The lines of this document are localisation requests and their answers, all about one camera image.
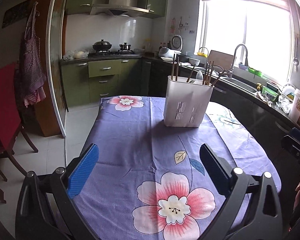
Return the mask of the white rice cooker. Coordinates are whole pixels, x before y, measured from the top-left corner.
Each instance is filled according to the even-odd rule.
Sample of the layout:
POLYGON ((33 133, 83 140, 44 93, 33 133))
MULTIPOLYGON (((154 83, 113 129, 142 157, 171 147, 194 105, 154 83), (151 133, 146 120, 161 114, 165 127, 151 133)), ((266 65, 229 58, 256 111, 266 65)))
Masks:
POLYGON ((175 54, 181 54, 183 48, 183 39, 180 35, 174 35, 171 39, 170 45, 163 46, 158 52, 159 57, 173 58, 175 54))

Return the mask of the black wok with lid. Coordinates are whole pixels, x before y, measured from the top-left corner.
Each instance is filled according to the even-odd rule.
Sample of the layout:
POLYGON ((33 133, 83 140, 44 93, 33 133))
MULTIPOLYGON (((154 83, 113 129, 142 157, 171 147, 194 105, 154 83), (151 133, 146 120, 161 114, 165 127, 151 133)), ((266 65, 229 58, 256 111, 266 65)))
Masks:
POLYGON ((97 41, 93 44, 93 49, 98 52, 109 51, 112 47, 112 44, 104 39, 97 41))

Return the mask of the white plate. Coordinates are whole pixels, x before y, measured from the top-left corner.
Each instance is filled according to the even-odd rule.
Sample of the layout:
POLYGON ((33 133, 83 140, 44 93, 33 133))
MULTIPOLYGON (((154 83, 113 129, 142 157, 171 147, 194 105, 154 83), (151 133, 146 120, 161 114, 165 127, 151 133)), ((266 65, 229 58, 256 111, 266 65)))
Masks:
POLYGON ((163 61, 166 61, 166 62, 172 62, 172 61, 173 61, 173 59, 172 59, 172 58, 169 58, 169 57, 161 57, 161 59, 162 59, 163 61))

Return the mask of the dark brown chopstick red end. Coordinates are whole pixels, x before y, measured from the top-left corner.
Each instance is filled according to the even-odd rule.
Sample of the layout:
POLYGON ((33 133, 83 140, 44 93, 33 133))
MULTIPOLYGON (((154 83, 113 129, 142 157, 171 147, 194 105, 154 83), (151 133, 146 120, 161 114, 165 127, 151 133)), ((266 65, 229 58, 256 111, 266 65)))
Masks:
POLYGON ((174 69, 175 69, 175 55, 176 55, 176 54, 173 54, 172 70, 171 70, 171 80, 173 80, 173 77, 174 77, 174 69))

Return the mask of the clear plastic spoon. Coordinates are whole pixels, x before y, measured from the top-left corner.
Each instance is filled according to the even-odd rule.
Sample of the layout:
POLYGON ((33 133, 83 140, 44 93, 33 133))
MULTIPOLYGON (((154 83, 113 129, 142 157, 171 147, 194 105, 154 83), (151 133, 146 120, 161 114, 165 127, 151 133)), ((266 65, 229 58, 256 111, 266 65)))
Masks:
POLYGON ((196 79, 197 80, 203 80, 203 73, 201 70, 199 70, 196 74, 196 79))

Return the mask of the steel range hood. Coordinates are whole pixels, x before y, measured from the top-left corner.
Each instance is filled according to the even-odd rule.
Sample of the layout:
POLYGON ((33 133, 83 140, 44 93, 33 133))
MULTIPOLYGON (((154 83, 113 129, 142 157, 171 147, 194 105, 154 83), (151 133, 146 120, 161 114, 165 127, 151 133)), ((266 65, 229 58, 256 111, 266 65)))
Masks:
POLYGON ((147 0, 93 0, 90 15, 139 17, 149 13, 147 0))

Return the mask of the wooden cutting board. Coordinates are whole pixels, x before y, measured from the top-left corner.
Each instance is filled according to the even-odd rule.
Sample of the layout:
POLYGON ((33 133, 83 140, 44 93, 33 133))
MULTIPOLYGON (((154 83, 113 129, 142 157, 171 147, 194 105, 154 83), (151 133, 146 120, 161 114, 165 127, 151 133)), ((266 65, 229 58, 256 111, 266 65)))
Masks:
POLYGON ((214 65, 220 66, 223 69, 230 70, 232 68, 232 60, 234 56, 216 50, 209 52, 207 61, 214 62, 214 65))

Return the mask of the white bowl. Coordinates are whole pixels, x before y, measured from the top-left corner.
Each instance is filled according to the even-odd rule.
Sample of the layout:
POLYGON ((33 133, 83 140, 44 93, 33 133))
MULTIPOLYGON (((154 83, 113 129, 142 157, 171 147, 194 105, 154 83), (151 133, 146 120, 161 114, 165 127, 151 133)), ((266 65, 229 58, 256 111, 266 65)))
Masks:
POLYGON ((199 66, 200 60, 198 60, 198 59, 193 59, 193 58, 189 58, 189 63, 190 63, 190 65, 192 65, 192 66, 199 66))

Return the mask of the tall steel kitchen faucet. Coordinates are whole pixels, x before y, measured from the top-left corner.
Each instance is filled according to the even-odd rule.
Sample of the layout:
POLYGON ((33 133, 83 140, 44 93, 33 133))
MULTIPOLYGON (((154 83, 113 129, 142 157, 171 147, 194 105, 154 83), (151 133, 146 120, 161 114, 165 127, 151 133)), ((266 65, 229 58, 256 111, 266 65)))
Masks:
POLYGON ((239 59, 243 59, 243 54, 245 54, 245 59, 244 59, 244 65, 248 68, 249 67, 249 63, 248 63, 248 49, 247 46, 245 44, 240 43, 239 45, 237 45, 237 47, 235 48, 234 51, 234 55, 232 58, 232 63, 230 65, 230 70, 229 70, 229 77, 232 78, 233 73, 234 73, 234 67, 235 67, 235 61, 239 60, 239 59), (239 50, 239 48, 242 47, 242 51, 241 51, 241 55, 237 56, 237 51, 239 50))

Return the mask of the small steel pot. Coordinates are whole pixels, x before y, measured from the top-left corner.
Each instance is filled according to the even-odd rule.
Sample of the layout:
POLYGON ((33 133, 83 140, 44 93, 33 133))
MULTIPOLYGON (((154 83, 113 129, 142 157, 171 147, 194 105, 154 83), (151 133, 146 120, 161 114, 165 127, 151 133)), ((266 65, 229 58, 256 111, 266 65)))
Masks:
POLYGON ((120 51, 131 51, 131 45, 127 42, 124 42, 123 44, 119 44, 120 51))

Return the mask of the purple floral tablecloth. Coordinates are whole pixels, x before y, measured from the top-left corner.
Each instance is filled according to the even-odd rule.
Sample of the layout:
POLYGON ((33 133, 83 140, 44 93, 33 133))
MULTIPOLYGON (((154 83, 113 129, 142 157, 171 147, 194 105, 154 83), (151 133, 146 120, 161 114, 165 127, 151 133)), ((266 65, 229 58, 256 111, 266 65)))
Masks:
POLYGON ((207 144, 232 167, 281 180, 262 146, 226 107, 210 102, 197 128, 167 127, 164 98, 101 101, 85 147, 98 161, 74 202, 101 239, 197 239, 225 198, 200 161, 207 144))

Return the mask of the sliding glass door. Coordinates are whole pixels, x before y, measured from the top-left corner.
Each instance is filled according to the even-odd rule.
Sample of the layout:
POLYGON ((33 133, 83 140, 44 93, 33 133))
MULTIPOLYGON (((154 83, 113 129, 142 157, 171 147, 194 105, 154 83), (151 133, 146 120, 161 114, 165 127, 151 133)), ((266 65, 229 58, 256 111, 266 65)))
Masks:
POLYGON ((62 38, 66 0, 50 0, 46 25, 46 71, 59 134, 65 138, 66 100, 62 83, 62 38))

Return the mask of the gas stove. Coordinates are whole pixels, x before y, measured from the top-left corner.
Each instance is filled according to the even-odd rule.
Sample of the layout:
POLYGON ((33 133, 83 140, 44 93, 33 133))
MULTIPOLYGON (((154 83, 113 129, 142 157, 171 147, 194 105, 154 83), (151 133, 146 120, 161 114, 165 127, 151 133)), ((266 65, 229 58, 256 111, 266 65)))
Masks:
POLYGON ((106 57, 106 56, 139 56, 139 54, 135 54, 132 51, 97 51, 94 53, 89 53, 88 57, 106 57))

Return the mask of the red wooden chair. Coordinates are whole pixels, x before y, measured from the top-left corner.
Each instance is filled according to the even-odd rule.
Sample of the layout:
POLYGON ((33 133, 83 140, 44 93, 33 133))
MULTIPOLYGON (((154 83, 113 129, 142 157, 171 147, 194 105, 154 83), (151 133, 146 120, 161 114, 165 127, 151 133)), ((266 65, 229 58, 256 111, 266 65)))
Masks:
POLYGON ((16 66, 13 62, 0 69, 0 159, 9 159, 25 176, 27 172, 14 158, 15 139, 21 133, 34 152, 37 153, 38 149, 26 134, 17 109, 14 91, 16 66))

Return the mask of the white plastic utensil holder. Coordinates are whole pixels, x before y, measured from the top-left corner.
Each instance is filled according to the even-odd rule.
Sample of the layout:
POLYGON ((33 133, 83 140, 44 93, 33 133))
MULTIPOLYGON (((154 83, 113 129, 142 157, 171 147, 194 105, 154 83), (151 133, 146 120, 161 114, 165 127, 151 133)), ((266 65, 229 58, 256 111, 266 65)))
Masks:
POLYGON ((164 124, 167 127, 198 128, 203 121, 214 87, 202 80, 187 83, 186 77, 167 78, 164 124))

